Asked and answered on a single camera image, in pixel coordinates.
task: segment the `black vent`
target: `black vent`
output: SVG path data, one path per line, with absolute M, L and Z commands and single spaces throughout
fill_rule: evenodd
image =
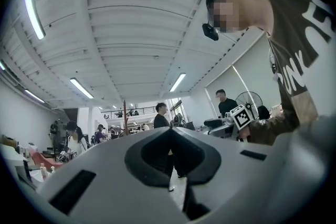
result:
M 76 205 L 79 198 L 89 187 L 96 174 L 82 170 L 80 171 L 61 191 L 50 201 L 50 204 L 63 212 L 69 214 Z

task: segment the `electric fan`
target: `electric fan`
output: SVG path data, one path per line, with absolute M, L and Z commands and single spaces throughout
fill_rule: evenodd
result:
M 263 102 L 258 94 L 255 92 L 243 92 L 236 98 L 236 102 L 238 105 L 243 105 L 248 111 L 251 112 L 253 119 L 258 117 L 258 107 L 263 105 Z

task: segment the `woman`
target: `woman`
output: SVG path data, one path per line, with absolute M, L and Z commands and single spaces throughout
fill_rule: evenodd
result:
M 260 120 L 267 120 L 270 116 L 268 109 L 264 105 L 258 107 L 258 114 Z
M 103 134 L 102 134 L 103 128 L 104 128 L 104 126 L 102 124 L 99 124 L 97 131 L 94 133 L 94 139 L 95 139 L 95 144 L 96 145 L 104 142 Z
M 69 121 L 67 124 L 68 139 L 68 153 L 73 154 L 74 157 L 86 151 L 87 145 L 82 133 L 82 129 L 77 126 L 75 121 Z

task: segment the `hand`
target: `hand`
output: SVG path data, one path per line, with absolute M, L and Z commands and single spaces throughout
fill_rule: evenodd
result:
M 245 126 L 239 131 L 239 138 L 246 138 L 250 135 L 250 128 L 248 126 Z

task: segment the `computer monitor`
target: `computer monitor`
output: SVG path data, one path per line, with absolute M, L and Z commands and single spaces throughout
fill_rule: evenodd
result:
M 190 121 L 190 122 L 187 122 L 186 124 L 185 124 L 185 127 L 187 128 L 187 129 L 189 129 L 189 130 L 195 130 L 195 126 L 194 126 L 194 123 L 192 122 L 192 121 Z

